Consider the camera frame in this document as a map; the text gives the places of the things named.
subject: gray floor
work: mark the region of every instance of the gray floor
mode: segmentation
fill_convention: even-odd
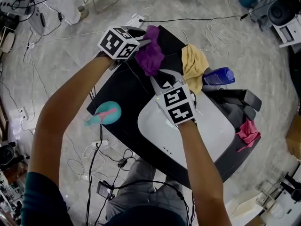
[[[82,0],[75,1],[78,6],[83,4]],[[112,1],[114,0],[96,0],[100,9]],[[90,8],[90,15],[87,19],[72,26],[63,22],[62,26],[51,35],[41,39],[38,44],[44,44],[55,38],[103,31],[113,24],[123,25],[134,13],[146,15],[152,20],[164,20],[183,17],[212,18],[218,15],[241,15],[247,12],[246,9],[241,8],[238,0],[230,0],[228,11],[226,11],[227,4],[228,0],[120,0],[103,13],[96,15],[89,2],[87,7]],[[43,5],[41,10],[45,10],[47,13],[48,29],[51,31],[58,24],[56,12]],[[182,28],[187,33],[190,43],[202,49],[212,50],[206,38],[207,21],[178,21],[161,23],[161,25]],[[98,52],[97,42],[101,33],[51,41],[32,49],[31,56],[36,67],[32,90],[32,63],[22,63],[30,36],[29,28],[30,26],[26,22],[18,27],[13,51],[3,61],[4,72],[1,79],[10,89],[11,96],[16,101],[18,108],[26,108],[30,120],[33,118],[32,103],[34,103],[35,118],[32,122],[24,121],[22,123],[24,130],[31,129],[34,132],[37,118],[48,97]],[[180,30],[170,27],[167,29],[186,42]],[[295,167],[297,162],[287,152],[285,135],[296,110],[298,98],[289,75],[287,51],[285,48],[278,47],[278,40],[271,31],[261,32],[249,18],[243,21],[240,21],[239,18],[215,20],[212,30],[225,41],[230,55],[228,57],[219,55],[220,52],[226,56],[227,49],[217,39],[219,52],[205,52],[210,67],[213,69],[229,67],[235,74],[236,82],[228,88],[249,89],[262,100],[261,111],[255,119],[262,139],[245,163],[231,177],[231,183],[242,192],[264,179],[275,181],[281,172],[292,170]],[[32,41],[38,38],[39,36],[34,35]],[[97,91],[110,75],[111,72],[107,71],[101,78],[96,86]],[[5,108],[10,118],[10,136],[18,139],[21,149],[29,154],[32,135],[29,131],[22,131],[21,116],[3,86],[1,86],[1,97],[4,98]],[[63,141],[60,189],[70,207],[69,213],[75,225],[81,225],[84,222],[88,183],[83,179],[83,175],[80,175],[83,172],[81,165],[68,159],[79,160],[74,151],[76,149],[83,162],[85,172],[88,171],[91,156],[86,159],[83,158],[82,153],[87,145],[99,139],[99,127],[87,128],[84,126],[84,120],[89,117],[86,111],[89,102],[90,98],[87,98],[67,129]],[[68,137],[74,143],[74,149]],[[104,147],[103,152],[114,158],[121,158],[126,147],[106,130],[104,130],[103,137],[110,141],[110,147]],[[91,150],[92,147],[89,147],[84,156],[88,156]],[[101,157],[96,159],[95,168],[101,172],[95,173],[95,176],[109,182],[114,179],[118,170],[115,162]],[[127,172],[122,171],[116,184],[121,184],[126,175]],[[160,172],[156,177],[164,179],[164,175]],[[91,222],[94,222],[103,204],[103,198],[95,194],[98,180],[93,179]],[[186,190],[185,194],[189,198],[188,193],[189,191]]]

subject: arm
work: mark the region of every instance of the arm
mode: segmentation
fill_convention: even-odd
[[[40,173],[59,185],[63,134],[111,62],[108,57],[93,59],[46,102],[34,134],[30,172]]]
[[[193,121],[178,125],[185,151],[190,186],[200,225],[230,226],[223,202],[222,179]]]

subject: black table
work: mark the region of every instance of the black table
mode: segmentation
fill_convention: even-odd
[[[166,58],[162,61],[161,69],[172,69],[183,73],[181,49],[185,45],[163,27],[160,26],[159,29],[158,44],[160,45],[162,52],[166,55]],[[128,66],[131,67],[140,81]],[[114,72],[97,93],[94,102],[98,107],[106,101],[116,101],[121,107],[122,115],[117,122],[111,125],[105,125],[105,128],[148,163],[152,164],[158,170],[175,179],[182,185],[190,188],[187,169],[148,141],[138,129],[137,120],[139,113],[154,95],[155,92],[149,77],[144,74],[143,69],[138,65],[136,60],[130,60],[128,61],[128,65],[122,64]],[[230,118],[228,117],[229,111],[223,110],[222,105],[216,104],[235,129],[242,124],[243,115],[239,111],[237,113],[237,118]],[[91,103],[87,110],[91,114],[94,114],[95,105]],[[237,170],[254,149],[258,141],[259,139],[254,143],[252,148],[246,148],[237,153],[237,149],[245,144],[237,135],[235,135],[231,145],[215,162],[223,181],[226,181]]]

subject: blue bottle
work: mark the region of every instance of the blue bottle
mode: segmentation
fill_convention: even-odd
[[[234,73],[228,67],[203,74],[203,85],[227,85],[235,82]]]

